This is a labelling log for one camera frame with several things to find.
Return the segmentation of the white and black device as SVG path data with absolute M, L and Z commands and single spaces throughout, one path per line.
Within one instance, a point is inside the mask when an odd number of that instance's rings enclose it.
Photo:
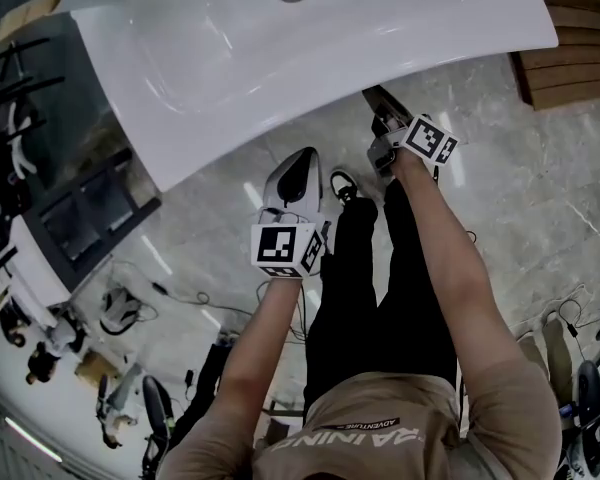
M 126 288 L 108 291 L 101 306 L 99 322 L 102 330 L 112 336 L 128 331 L 139 319 L 142 303 Z

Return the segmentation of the white mesh chair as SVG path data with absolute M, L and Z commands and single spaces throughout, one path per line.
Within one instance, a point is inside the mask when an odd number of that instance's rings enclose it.
M 37 167 L 30 162 L 23 151 L 22 141 L 26 132 L 33 129 L 31 115 L 27 114 L 24 118 L 17 117 L 18 104 L 12 101 L 9 105 L 7 114 L 7 146 L 10 148 L 10 158 L 12 167 L 14 168 L 16 178 L 25 180 L 27 174 L 36 174 Z

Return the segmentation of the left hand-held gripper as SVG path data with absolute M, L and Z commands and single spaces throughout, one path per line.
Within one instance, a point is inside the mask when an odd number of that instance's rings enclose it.
M 271 279 L 316 276 L 327 252 L 331 220 L 319 211 L 323 195 L 317 150 L 302 148 L 267 178 L 263 207 L 251 226 L 251 264 Z

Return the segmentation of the beige stick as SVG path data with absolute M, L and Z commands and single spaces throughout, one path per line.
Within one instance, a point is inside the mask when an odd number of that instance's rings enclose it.
M 52 15 L 62 0 L 30 0 L 7 12 L 0 19 L 0 42 L 26 25 Z

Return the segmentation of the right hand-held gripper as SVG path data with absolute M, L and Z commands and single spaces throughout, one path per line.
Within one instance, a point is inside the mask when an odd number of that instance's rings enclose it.
M 406 128 L 385 137 L 376 137 L 367 150 L 374 170 L 387 170 L 396 159 L 394 147 L 405 148 L 425 162 L 444 166 L 456 147 L 458 139 L 423 114 L 416 115 Z

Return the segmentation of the person's black trousers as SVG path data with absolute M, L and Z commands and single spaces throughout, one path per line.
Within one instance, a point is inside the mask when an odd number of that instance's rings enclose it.
M 393 245 L 382 300 L 373 285 L 372 236 L 379 213 L 386 217 Z M 429 375 L 456 382 L 456 352 L 398 180 L 388 185 L 383 208 L 365 197 L 345 202 L 334 251 L 321 261 L 321 281 L 321 304 L 306 344 L 307 406 L 362 373 Z

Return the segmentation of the person's beige t-shirt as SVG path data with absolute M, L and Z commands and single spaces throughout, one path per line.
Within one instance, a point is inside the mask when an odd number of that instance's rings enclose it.
M 262 450 L 234 418 L 208 414 L 164 459 L 158 480 L 552 480 L 561 452 L 553 391 L 519 359 L 481 374 L 461 435 L 438 377 L 364 373 L 310 408 L 305 427 Z

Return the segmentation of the black metal frame stand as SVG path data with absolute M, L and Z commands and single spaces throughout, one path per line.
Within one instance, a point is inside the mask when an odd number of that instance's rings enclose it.
M 50 306 L 70 298 L 91 272 L 161 206 L 140 205 L 125 182 L 132 151 L 125 148 L 48 192 L 13 220 L 13 273 Z

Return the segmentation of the white sink basin top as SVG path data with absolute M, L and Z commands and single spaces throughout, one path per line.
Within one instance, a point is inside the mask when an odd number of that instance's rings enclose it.
M 558 43 L 543 0 L 121 0 L 72 15 L 161 191 L 367 87 Z

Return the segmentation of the wooden slatted platform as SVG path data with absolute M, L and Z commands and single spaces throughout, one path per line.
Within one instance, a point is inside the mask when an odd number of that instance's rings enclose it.
M 522 101 L 534 110 L 600 99 L 600 0 L 544 0 L 558 45 L 510 55 Z

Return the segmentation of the person's right forearm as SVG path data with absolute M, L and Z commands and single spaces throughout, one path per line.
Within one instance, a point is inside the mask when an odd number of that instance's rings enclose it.
M 401 148 L 392 172 L 408 197 L 430 280 L 448 325 L 464 321 L 478 326 L 497 317 L 482 257 L 426 165 Z

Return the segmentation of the person's left shoe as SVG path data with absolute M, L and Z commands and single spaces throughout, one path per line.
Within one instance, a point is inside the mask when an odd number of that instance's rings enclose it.
M 342 206 L 359 197 L 356 181 L 343 169 L 335 169 L 330 174 L 330 186 L 335 198 Z

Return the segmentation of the person's left forearm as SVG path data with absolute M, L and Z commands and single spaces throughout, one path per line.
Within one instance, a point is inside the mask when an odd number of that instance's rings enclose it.
M 269 390 L 300 295 L 300 279 L 274 279 L 229 355 L 217 399 L 260 406 Z

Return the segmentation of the dark blue chair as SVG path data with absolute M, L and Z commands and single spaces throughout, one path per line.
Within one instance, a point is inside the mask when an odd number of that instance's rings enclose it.
M 6 49 L 0 51 L 0 107 L 13 99 L 46 89 L 65 80 L 64 76 L 57 76 L 35 81 L 32 75 L 25 74 L 22 53 L 50 41 L 48 37 L 24 43 L 11 41 Z

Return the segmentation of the black round device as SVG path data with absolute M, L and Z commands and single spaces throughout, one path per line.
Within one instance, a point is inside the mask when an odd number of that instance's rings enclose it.
M 585 360 L 578 368 L 576 405 L 582 429 L 600 418 L 600 374 L 593 361 Z

